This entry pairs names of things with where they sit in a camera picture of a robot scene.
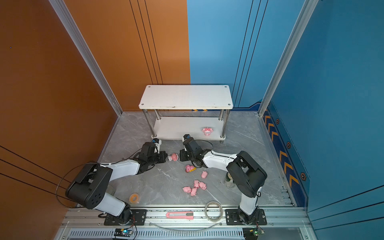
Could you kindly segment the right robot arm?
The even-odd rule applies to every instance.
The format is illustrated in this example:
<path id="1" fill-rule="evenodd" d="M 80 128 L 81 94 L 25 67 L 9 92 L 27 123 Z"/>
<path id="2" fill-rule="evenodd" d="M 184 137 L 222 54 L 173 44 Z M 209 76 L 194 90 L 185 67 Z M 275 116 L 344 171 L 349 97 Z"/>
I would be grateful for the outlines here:
<path id="1" fill-rule="evenodd" d="M 261 189 L 268 177 L 266 171 L 245 151 L 238 154 L 222 154 L 202 149 L 190 135 L 183 136 L 184 149 L 180 151 L 181 161 L 190 161 L 197 168 L 214 168 L 229 173 L 234 184 L 242 193 L 239 215 L 250 221 L 257 209 Z"/>

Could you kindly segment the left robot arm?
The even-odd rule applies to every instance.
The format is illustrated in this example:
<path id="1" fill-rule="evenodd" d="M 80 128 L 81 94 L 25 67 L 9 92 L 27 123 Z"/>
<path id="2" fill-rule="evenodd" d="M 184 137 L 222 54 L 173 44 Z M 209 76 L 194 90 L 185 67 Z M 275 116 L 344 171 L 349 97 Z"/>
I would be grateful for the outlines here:
<path id="1" fill-rule="evenodd" d="M 66 189 L 66 197 L 87 208 L 96 209 L 127 222 L 131 219 L 130 204 L 107 193 L 111 181 L 143 174 L 168 157 L 160 150 L 162 141 L 153 139 L 143 144 L 140 152 L 116 163 L 84 164 L 81 171 Z"/>

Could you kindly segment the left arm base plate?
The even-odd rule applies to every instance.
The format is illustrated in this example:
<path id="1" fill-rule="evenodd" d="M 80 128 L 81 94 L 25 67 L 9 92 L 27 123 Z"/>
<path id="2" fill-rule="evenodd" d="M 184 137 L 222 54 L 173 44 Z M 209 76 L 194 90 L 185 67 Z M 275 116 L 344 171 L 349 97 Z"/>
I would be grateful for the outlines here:
<path id="1" fill-rule="evenodd" d="M 123 211 L 118 217 L 107 214 L 105 226 L 143 226 L 147 217 L 146 209 L 130 209 Z"/>

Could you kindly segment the pink yellow figure toy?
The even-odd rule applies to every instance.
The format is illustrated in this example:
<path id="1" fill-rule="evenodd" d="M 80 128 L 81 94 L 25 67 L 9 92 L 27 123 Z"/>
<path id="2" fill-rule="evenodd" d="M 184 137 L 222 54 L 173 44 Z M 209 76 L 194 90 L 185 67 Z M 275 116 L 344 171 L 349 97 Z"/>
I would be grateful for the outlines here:
<path id="1" fill-rule="evenodd" d="M 195 171 L 197 168 L 192 166 L 192 165 L 187 165 L 186 166 L 186 173 L 190 173 L 190 172 L 193 172 Z"/>

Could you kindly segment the pink bow character toy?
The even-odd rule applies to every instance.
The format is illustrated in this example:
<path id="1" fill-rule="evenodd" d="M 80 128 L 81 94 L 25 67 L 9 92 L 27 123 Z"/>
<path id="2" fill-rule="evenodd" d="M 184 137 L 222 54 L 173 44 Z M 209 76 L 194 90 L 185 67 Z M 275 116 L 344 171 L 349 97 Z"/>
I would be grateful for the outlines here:
<path id="1" fill-rule="evenodd" d="M 213 128 L 208 128 L 208 127 L 202 129 L 202 132 L 204 133 L 205 136 L 210 136 L 213 131 L 214 131 Z"/>

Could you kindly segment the pink white round character toy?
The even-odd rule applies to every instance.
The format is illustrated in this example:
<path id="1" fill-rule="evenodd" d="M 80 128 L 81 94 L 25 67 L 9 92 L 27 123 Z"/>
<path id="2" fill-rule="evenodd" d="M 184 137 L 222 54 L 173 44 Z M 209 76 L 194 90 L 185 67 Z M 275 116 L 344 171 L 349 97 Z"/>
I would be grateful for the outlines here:
<path id="1" fill-rule="evenodd" d="M 168 156 L 169 161 L 177 161 L 179 159 L 179 155 L 177 153 L 172 153 Z"/>

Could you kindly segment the white two-tier shelf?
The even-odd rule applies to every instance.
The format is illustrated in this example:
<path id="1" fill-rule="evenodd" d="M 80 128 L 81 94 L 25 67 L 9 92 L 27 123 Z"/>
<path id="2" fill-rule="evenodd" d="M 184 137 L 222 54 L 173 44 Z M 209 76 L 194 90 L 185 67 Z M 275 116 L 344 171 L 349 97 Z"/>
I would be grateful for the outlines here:
<path id="1" fill-rule="evenodd" d="M 179 140 L 190 134 L 197 140 L 224 141 L 233 100 L 228 85 L 148 85 L 139 103 L 146 119 L 149 110 L 156 114 L 155 123 L 148 123 L 153 138 Z M 219 111 L 217 117 L 161 116 L 160 110 Z M 205 136 L 203 128 L 213 128 Z"/>

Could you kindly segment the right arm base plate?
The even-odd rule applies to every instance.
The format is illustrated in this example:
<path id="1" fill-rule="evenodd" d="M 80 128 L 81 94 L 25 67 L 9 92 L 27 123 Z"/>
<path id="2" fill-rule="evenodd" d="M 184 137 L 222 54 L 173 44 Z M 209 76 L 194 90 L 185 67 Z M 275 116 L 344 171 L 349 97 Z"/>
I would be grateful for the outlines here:
<path id="1" fill-rule="evenodd" d="M 240 209 L 227 209 L 225 210 L 226 223 L 229 226 L 236 225 L 258 225 L 266 226 L 267 217 L 265 211 L 260 208 L 256 208 L 251 215 L 247 215 Z"/>

